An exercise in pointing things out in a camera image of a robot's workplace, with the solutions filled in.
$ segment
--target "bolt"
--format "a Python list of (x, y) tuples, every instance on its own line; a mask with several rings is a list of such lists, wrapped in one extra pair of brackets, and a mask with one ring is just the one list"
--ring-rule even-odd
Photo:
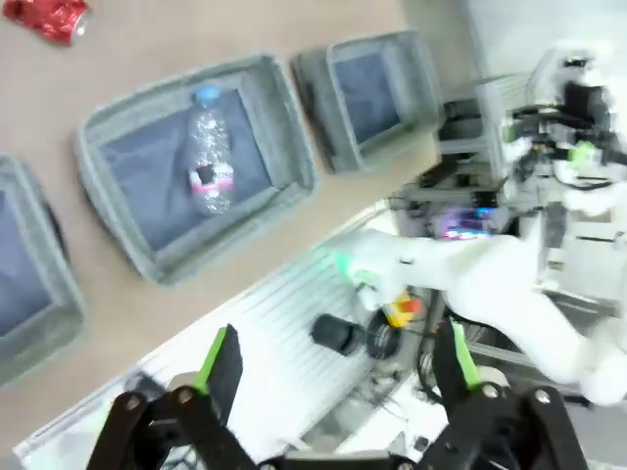
[(181, 390), (178, 394), (178, 401), (181, 403), (187, 403), (190, 400), (192, 400), (192, 393), (187, 389)]
[(536, 399), (541, 404), (549, 404), (551, 402), (551, 397), (549, 397), (549, 394), (546, 393), (544, 390), (537, 390), (536, 391)]
[(495, 399), (499, 396), (499, 391), (495, 389), (492, 385), (484, 385), (482, 390), (483, 395), (485, 395), (489, 399)]
[(128, 399), (128, 401), (126, 402), (126, 409), (128, 411), (131, 411), (133, 409), (135, 409), (137, 406), (139, 406), (139, 398), (136, 396), (132, 396), (130, 399)]

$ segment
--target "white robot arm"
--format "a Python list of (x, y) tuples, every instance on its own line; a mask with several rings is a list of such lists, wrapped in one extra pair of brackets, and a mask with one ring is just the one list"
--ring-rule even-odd
[(588, 400), (609, 405), (627, 394), (622, 319), (605, 319), (582, 336), (534, 288), (537, 251), (510, 236), (468, 241), (404, 238), (376, 230), (345, 246), (348, 275), (371, 308), (415, 286), (443, 292), (457, 315), (508, 336), (549, 379), (578, 384)]

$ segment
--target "blue bottle cap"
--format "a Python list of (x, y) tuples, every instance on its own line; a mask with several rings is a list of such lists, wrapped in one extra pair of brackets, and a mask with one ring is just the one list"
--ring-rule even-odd
[(216, 86), (204, 86), (194, 92), (194, 101), (196, 101), (196, 103), (209, 104), (217, 100), (220, 93), (220, 89)]

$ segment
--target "brown tabletop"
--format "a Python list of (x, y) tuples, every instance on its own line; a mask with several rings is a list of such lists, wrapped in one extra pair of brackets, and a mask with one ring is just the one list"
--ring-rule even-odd
[(397, 0), (90, 0), (73, 47), (0, 20), (0, 150), (29, 163), (60, 219), (89, 313), (68, 350), (0, 391), (0, 451), (15, 445), (192, 321), (438, 159), (424, 139), (388, 170), (322, 174), (311, 203), (179, 288), (143, 280), (99, 225), (76, 171), (76, 129), (98, 106), (138, 85), (202, 65), (299, 51), (406, 26)]

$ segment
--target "plastic bottle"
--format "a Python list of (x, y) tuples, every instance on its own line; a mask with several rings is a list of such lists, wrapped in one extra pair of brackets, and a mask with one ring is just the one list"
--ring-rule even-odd
[(217, 108), (220, 90), (206, 86), (194, 93), (187, 129), (189, 181), (201, 212), (225, 213), (233, 195), (233, 167), (226, 122)]

